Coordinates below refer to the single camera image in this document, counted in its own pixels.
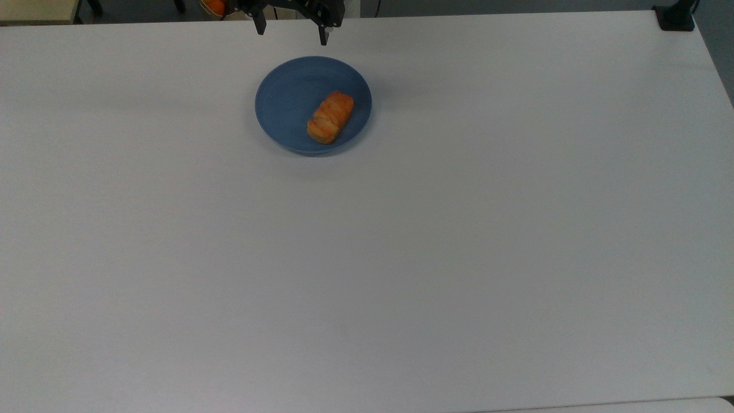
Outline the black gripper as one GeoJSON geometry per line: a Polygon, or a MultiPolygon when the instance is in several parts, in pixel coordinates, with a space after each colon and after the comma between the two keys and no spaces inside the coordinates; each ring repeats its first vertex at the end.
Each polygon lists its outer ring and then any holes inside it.
{"type": "Polygon", "coordinates": [[[297,11],[319,26],[321,45],[327,45],[331,27],[341,26],[346,13],[343,1],[236,1],[235,5],[253,19],[259,35],[263,35],[267,28],[266,7],[297,11]]]}

